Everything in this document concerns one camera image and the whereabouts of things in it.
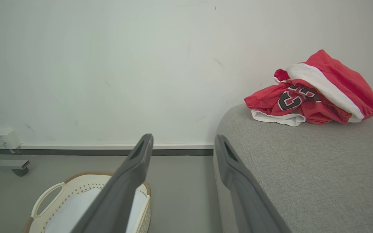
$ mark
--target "caster wheel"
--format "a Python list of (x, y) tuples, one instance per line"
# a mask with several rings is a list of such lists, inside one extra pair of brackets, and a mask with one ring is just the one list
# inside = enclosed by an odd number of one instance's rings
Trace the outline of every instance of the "caster wheel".
[(28, 168), (25, 168), (24, 170), (17, 170), (17, 169), (12, 169), (12, 171), (19, 177), (24, 176), (25, 174), (28, 173)]

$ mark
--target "white trim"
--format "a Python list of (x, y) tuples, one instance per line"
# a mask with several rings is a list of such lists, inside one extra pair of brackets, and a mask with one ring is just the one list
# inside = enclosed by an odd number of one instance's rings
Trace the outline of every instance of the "white trim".
[[(32, 144), (23, 143), (17, 149), (36, 150), (131, 150), (133, 144)], [(186, 150), (186, 149), (213, 149), (213, 143), (197, 144), (155, 144), (155, 150)]]
[(280, 81), (278, 78), (274, 77), (276, 83), (287, 83), (287, 80)]
[(302, 79), (314, 86), (335, 106), (340, 107), (352, 114), (348, 122), (360, 122), (364, 115), (359, 110), (358, 106), (349, 99), (337, 86), (331, 83), (325, 75), (316, 67), (299, 63), (290, 65), (287, 68), (287, 74), (290, 79)]
[(262, 122), (277, 122), (282, 125), (296, 127), (306, 121), (306, 117), (298, 113), (290, 113), (282, 116), (267, 115), (259, 110), (252, 109), (253, 119)]

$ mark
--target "white cloth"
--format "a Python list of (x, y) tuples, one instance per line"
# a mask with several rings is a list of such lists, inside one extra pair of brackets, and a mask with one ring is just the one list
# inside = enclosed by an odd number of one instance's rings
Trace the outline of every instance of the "white cloth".
[(298, 113), (290, 113), (283, 116), (273, 116), (267, 115), (259, 110), (252, 109), (251, 114), (253, 115), (254, 120), (263, 121), (263, 122), (277, 122), (282, 125), (289, 125), (296, 127), (300, 123), (306, 121), (306, 117)]
[[(70, 233), (89, 208), (90, 204), (96, 199), (100, 191), (100, 189), (92, 189), (81, 194), (70, 196), (48, 222), (45, 232)], [(133, 198), (126, 233), (132, 233), (135, 229), (136, 220), (138, 219), (145, 200), (146, 196), (137, 190)]]

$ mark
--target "gray floor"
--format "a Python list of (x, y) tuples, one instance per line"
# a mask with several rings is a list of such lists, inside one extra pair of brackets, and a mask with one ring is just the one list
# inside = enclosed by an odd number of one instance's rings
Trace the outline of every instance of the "gray floor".
[[(21, 232), (37, 198), (52, 185), (81, 171), (115, 171), (124, 156), (30, 156), (30, 172), (0, 171), (0, 232)], [(222, 232), (212, 156), (152, 156), (149, 233)]]

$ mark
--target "baseboard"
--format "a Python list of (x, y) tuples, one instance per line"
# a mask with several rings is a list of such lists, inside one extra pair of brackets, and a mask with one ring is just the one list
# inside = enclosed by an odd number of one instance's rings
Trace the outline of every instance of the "baseboard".
[[(131, 150), (0, 149), (0, 155), (129, 155)], [(152, 155), (213, 155), (213, 149), (152, 150)]]
[[(26, 150), (131, 150), (135, 144), (32, 144), (23, 143), (17, 149)], [(191, 150), (213, 149), (213, 143), (207, 144), (154, 144), (154, 150)]]

